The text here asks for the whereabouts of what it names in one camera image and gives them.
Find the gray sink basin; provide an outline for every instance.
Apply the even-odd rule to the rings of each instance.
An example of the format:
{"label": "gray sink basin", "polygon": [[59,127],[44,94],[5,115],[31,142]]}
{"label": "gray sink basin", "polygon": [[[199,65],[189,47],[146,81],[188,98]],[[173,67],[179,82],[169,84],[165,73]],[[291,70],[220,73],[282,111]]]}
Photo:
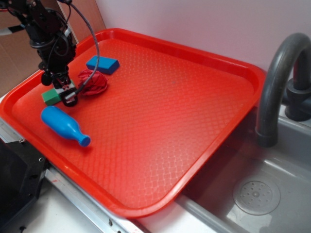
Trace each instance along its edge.
{"label": "gray sink basin", "polygon": [[183,191],[239,233],[311,232],[311,128],[280,116],[278,144],[255,141],[256,111]]}

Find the faucet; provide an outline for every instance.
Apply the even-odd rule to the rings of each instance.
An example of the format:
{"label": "faucet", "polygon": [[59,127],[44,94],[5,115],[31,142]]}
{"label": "faucet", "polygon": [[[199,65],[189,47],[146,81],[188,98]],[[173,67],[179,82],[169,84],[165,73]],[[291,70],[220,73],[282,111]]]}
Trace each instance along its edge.
{"label": "faucet", "polygon": [[[293,71],[293,78],[288,81]],[[277,143],[280,106],[295,121],[311,118],[311,41],[303,33],[288,36],[278,48],[267,72],[260,98],[256,134],[262,147]]]}

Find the drain cover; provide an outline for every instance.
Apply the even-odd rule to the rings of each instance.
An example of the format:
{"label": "drain cover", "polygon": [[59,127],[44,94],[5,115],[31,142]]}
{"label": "drain cover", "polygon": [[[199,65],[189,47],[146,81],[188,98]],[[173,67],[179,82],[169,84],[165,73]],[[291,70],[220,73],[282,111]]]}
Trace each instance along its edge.
{"label": "drain cover", "polygon": [[235,185],[233,199],[244,212],[251,215],[265,215],[278,206],[280,191],[268,178],[251,176]]}

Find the black cable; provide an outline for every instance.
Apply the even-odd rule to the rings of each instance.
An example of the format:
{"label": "black cable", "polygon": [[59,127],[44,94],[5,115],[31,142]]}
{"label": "black cable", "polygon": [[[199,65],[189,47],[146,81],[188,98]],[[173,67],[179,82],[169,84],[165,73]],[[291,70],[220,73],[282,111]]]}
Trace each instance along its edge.
{"label": "black cable", "polygon": [[[65,22],[64,28],[63,28],[63,30],[62,30],[62,33],[64,33],[64,31],[67,29],[68,21],[69,21],[69,18],[70,18],[70,16],[71,16],[71,7],[70,7],[70,5],[68,5],[68,7],[69,7],[69,14],[68,14],[67,20],[66,20],[66,22]],[[48,62],[47,62],[47,67],[46,67],[46,70],[47,70],[48,72],[49,72],[49,64],[50,64],[51,55],[52,55],[52,53],[53,53],[53,51],[54,51],[54,49],[55,49],[55,46],[56,46],[58,40],[60,39],[60,37],[61,37],[61,36],[59,36],[59,37],[56,39],[56,41],[54,42],[53,47],[52,47],[52,49],[51,49],[51,52],[50,52],[50,54],[49,54],[49,58],[48,58]]]}
{"label": "black cable", "polygon": [[64,35],[63,33],[60,34],[59,38],[62,38],[62,39],[65,41],[65,43],[66,43],[66,51],[65,51],[64,54],[60,54],[57,50],[54,50],[54,52],[55,52],[58,56],[64,57],[64,56],[67,55],[67,53],[68,53],[68,51],[69,51],[69,42],[68,42],[67,37],[65,37],[65,35]]}
{"label": "black cable", "polygon": [[[97,71],[97,68],[98,68],[98,64],[99,64],[99,58],[100,58],[100,52],[99,52],[99,47],[98,47],[98,42],[97,42],[97,39],[96,39],[96,35],[89,23],[89,21],[84,17],[84,15],[76,8],[75,5],[73,5],[72,3],[68,3],[79,15],[80,17],[84,20],[84,22],[86,23],[87,27],[89,28],[91,34],[92,34],[92,37],[93,37],[93,40],[94,40],[94,43],[95,43],[95,48],[96,48],[96,52],[97,52],[97,59],[96,59],[96,64],[95,64],[95,68],[93,70],[93,72],[91,73],[91,75],[84,81],[84,83],[79,87],[78,90],[76,90],[74,93],[75,95],[79,94],[82,89],[86,86],[86,84],[88,83],[88,81],[94,76],[95,72]],[[68,95],[66,97],[67,100],[71,99],[72,98],[72,95]]]}
{"label": "black cable", "polygon": [[56,10],[54,10],[54,9],[50,9],[50,8],[46,8],[46,9],[48,9],[48,10],[50,10],[50,11],[53,11],[53,12],[55,12],[56,14],[58,14],[58,16],[62,19],[62,22],[66,25],[66,19],[64,18],[64,16],[61,14],[61,13],[59,13],[58,11],[56,11]]}
{"label": "black cable", "polygon": [[13,15],[14,17],[17,17],[17,15],[16,15],[13,11],[10,11],[9,8],[8,8],[7,10],[8,10],[8,12],[9,12],[11,15]]}

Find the stainless steel trim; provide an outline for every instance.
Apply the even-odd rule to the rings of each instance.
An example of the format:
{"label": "stainless steel trim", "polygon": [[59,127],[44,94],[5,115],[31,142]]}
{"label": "stainless steel trim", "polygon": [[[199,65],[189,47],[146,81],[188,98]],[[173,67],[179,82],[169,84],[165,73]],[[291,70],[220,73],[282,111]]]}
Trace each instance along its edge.
{"label": "stainless steel trim", "polygon": [[47,169],[45,177],[103,233],[146,233],[131,221],[107,211],[56,168]]}
{"label": "stainless steel trim", "polygon": [[180,194],[175,200],[180,206],[182,206],[189,213],[197,217],[211,229],[217,233],[237,233],[233,228],[221,221],[211,212],[204,209],[202,206],[192,201],[188,197]]}
{"label": "stainless steel trim", "polygon": [[0,118],[0,138],[5,143],[16,142],[23,139],[23,137],[19,135],[11,126],[9,126],[2,118]]}

